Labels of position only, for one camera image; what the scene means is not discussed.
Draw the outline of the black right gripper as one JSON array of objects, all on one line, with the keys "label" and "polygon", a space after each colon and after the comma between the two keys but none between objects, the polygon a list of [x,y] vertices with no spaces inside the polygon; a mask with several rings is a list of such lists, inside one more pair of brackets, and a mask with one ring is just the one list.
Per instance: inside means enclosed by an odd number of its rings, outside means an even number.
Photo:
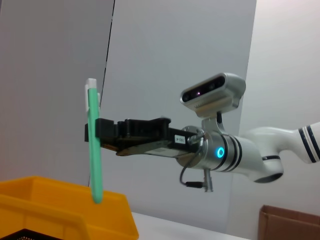
[{"label": "black right gripper", "polygon": [[[95,136],[100,146],[116,152],[117,156],[153,155],[166,158],[179,158],[194,154],[198,143],[189,143],[195,133],[170,128],[171,120],[126,119],[115,123],[113,120],[95,120]],[[89,142],[88,124],[84,126],[84,141]]]}]

